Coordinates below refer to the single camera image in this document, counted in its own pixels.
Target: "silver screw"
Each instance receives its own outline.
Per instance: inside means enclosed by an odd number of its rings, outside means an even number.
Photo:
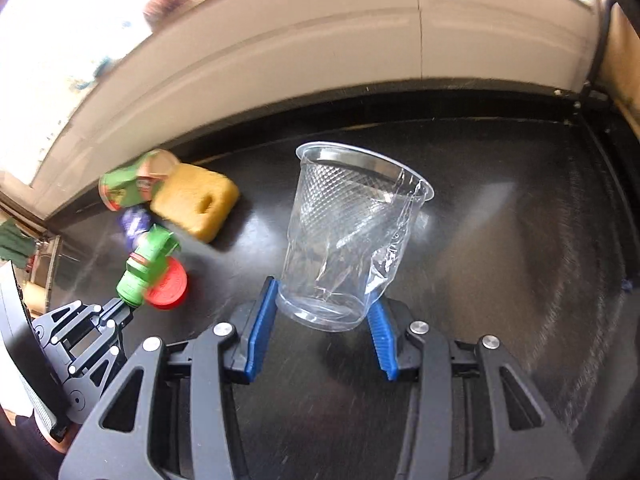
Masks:
[[[142,343],[142,348],[147,352],[153,352],[160,348],[162,341],[159,337],[147,337],[145,341]]]
[[[218,323],[213,327],[213,333],[219,337],[229,335],[234,331],[234,326],[231,323]]]
[[[482,345],[489,350],[495,350],[500,346],[500,340],[495,335],[486,335],[482,338]]]
[[[429,325],[424,321],[414,321],[409,325],[409,330],[414,334],[422,335],[429,331]]]

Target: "black table surface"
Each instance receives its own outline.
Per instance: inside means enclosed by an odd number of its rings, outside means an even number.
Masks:
[[[636,410],[629,399],[640,306],[622,289],[611,183],[581,134],[550,121],[407,121],[221,156],[206,168],[229,176],[242,197],[209,245],[176,229],[187,301],[170,312],[142,306],[125,330],[127,355],[151,335],[167,343],[196,336],[255,299],[265,277],[282,270],[296,146],[354,144],[404,162],[435,190],[387,295],[452,338],[497,335],[532,375],[587,468],[597,465]],[[62,258],[52,305],[104,304],[127,258],[118,215],[104,210],[62,234],[90,250],[80,264]],[[366,323],[330,334],[277,316],[261,375],[235,387],[252,478],[392,478],[408,393],[379,370]]]

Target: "red lid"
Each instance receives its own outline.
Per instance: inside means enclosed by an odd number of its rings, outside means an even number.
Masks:
[[[160,281],[149,287],[145,300],[161,310],[172,309],[182,303],[187,294],[187,273],[178,260],[169,256],[168,267]]]

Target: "yellow sponge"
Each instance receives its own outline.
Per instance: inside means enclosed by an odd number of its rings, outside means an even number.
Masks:
[[[151,209],[203,242],[216,237],[240,192],[226,176],[179,164],[151,202]]]

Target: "cup base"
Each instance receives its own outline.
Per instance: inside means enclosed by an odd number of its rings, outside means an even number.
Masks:
[[[278,292],[276,305],[287,317],[324,332],[346,332],[365,318],[364,305],[354,296],[332,294],[332,302],[305,296],[284,296]]]

